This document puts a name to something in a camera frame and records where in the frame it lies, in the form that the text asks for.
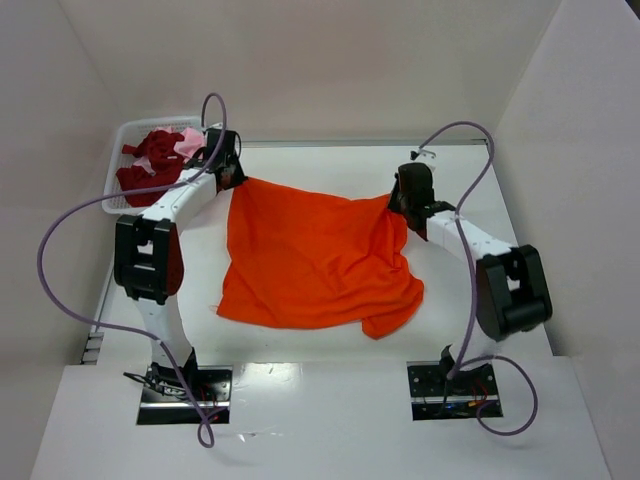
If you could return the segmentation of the orange t shirt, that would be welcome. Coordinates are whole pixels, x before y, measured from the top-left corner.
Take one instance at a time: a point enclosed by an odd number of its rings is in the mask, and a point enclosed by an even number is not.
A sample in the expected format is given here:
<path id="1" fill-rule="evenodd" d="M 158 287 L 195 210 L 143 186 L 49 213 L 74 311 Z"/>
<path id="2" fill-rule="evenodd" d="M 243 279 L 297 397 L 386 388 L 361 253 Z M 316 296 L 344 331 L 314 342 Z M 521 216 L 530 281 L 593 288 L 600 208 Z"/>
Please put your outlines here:
<path id="1" fill-rule="evenodd" d="M 425 286 L 403 254 L 406 222 L 387 204 L 385 195 L 347 199 L 259 179 L 237 187 L 218 315 L 279 329 L 359 322 L 374 340 L 394 333 Z"/>

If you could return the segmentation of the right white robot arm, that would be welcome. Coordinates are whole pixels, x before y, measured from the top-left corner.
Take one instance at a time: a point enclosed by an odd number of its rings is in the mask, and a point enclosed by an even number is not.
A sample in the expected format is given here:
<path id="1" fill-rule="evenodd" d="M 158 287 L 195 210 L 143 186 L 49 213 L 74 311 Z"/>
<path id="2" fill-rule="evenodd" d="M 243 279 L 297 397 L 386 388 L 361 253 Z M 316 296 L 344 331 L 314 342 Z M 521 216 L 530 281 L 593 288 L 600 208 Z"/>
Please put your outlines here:
<path id="1" fill-rule="evenodd" d="M 460 259 L 470 270 L 471 313 L 462 343 L 446 347 L 440 361 L 449 381 L 464 378 L 473 329 L 501 342 L 529 332 L 553 313 L 541 257 L 531 245 L 515 246 L 480 229 L 450 203 L 435 197 L 433 174 L 423 163 L 406 163 L 395 174 L 388 209 L 404 217 L 408 228 Z"/>

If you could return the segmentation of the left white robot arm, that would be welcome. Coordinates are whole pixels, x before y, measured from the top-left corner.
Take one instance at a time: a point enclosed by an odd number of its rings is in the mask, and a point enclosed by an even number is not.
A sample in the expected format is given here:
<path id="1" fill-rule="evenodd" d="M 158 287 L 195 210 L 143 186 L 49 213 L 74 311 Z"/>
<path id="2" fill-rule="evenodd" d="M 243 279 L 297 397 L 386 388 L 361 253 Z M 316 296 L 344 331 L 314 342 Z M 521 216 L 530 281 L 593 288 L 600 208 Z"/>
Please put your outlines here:
<path id="1" fill-rule="evenodd" d="M 151 340 L 145 382 L 160 391 L 203 383 L 195 348 L 184 331 L 177 294 L 185 276 L 180 234 L 217 194 L 247 180 L 242 141 L 234 130 L 209 128 L 205 146 L 188 160 L 177 187 L 137 215 L 122 215 L 115 229 L 114 279 L 141 314 Z"/>

